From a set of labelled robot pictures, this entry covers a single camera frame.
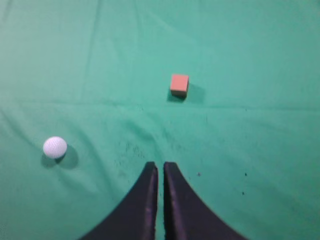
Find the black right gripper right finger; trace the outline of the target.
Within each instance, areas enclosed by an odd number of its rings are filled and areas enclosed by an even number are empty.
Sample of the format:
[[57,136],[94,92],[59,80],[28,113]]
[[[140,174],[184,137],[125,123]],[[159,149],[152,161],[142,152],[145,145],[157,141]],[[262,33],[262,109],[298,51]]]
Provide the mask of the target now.
[[165,162],[164,229],[166,240],[244,240],[199,198],[178,164]]

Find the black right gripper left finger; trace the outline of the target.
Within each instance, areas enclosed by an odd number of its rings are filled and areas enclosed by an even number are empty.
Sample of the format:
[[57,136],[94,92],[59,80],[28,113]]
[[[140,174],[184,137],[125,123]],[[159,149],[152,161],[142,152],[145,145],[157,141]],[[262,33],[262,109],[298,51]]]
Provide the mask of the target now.
[[154,240],[158,208],[158,169],[147,162],[119,205],[82,240]]

